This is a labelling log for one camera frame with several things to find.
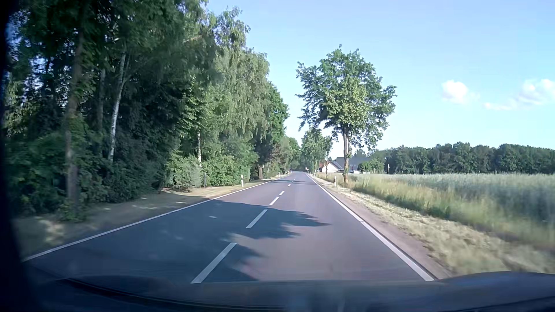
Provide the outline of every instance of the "dirt path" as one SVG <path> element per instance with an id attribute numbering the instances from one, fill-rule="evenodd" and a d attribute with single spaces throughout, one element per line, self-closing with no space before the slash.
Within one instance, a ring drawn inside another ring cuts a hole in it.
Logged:
<path id="1" fill-rule="evenodd" d="M 268 180 L 248 182 L 244 188 L 265 181 Z M 80 223 L 61 222 L 55 214 L 15 218 L 12 222 L 17 232 L 20 254 L 24 258 L 240 189 L 240 185 L 235 185 L 198 188 L 185 193 L 164 190 L 160 194 L 145 194 L 131 202 L 96 204 L 87 211 L 86 221 Z"/>

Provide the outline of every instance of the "tree trunk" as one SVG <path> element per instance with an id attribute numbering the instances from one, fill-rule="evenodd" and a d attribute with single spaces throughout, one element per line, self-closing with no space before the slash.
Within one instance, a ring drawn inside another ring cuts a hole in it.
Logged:
<path id="1" fill-rule="evenodd" d="M 347 182 L 349 182 L 349 138 L 347 137 L 347 134 L 345 134 L 345 132 L 343 131 L 343 159 L 344 159 L 344 165 L 343 165 L 343 182 L 345 183 L 345 185 L 347 185 Z"/>
<path id="2" fill-rule="evenodd" d="M 78 213 L 79 209 L 79 186 L 78 168 L 75 164 L 75 155 L 72 146 L 72 126 L 74 126 L 77 104 L 79 103 L 79 82 L 83 74 L 83 43 L 85 41 L 83 30 L 79 30 L 77 42 L 75 43 L 75 57 L 73 58 L 72 76 L 69 82 L 69 97 L 65 109 L 65 162 L 67 173 L 65 176 L 65 193 L 70 209 Z"/>
<path id="3" fill-rule="evenodd" d="M 124 75 L 125 75 L 125 59 L 127 58 L 127 52 L 123 49 L 122 57 L 119 60 L 119 79 L 118 79 L 118 90 L 114 102 L 114 111 L 112 112 L 112 127 L 110 128 L 110 152 L 108 153 L 108 160 L 110 162 L 114 161 L 114 150 L 115 150 L 115 126 L 118 122 L 119 114 L 119 102 L 122 100 L 122 91 Z"/>
<path id="4" fill-rule="evenodd" d="M 199 166 L 203 166 L 202 164 L 202 150 L 200 149 L 200 130 L 196 133 L 196 154 L 199 157 Z"/>

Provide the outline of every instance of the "road shoulder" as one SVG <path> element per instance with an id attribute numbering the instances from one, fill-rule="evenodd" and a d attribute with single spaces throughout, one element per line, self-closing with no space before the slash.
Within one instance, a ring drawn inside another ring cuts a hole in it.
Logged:
<path id="1" fill-rule="evenodd" d="M 396 245 L 406 255 L 420 264 L 424 269 L 426 269 L 436 278 L 448 278 L 453 275 L 436 259 L 429 255 L 428 249 L 425 248 L 421 241 L 403 232 L 399 228 L 389 224 L 386 220 L 368 210 L 364 205 L 356 203 L 350 198 L 337 192 L 337 189 L 334 188 L 333 183 L 322 180 L 320 178 L 312 177 L 312 179 L 317 181 L 317 183 L 320 184 L 322 187 L 326 188 L 326 190 L 330 192 L 335 198 L 349 207 L 349 209 L 356 213 L 366 223 L 370 224 L 370 226 L 380 232 L 380 234 L 382 234 L 391 243 Z"/>

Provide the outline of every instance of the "house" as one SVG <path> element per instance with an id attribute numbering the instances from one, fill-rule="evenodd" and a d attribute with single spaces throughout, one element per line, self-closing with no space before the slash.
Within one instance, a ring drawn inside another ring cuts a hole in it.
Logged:
<path id="1" fill-rule="evenodd" d="M 319 170 L 320 172 L 328 172 L 328 173 L 334 173 L 334 172 L 343 172 L 343 167 L 338 164 L 336 161 L 330 161 L 327 164 L 325 164 L 323 167 L 320 168 Z"/>

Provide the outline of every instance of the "windshield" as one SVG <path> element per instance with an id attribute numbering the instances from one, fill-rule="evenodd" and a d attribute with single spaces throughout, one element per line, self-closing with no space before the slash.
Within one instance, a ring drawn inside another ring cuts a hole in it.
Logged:
<path id="1" fill-rule="evenodd" d="M 221 304 L 198 289 L 555 273 L 551 4 L 17 4 L 2 139 L 33 285 Z"/>

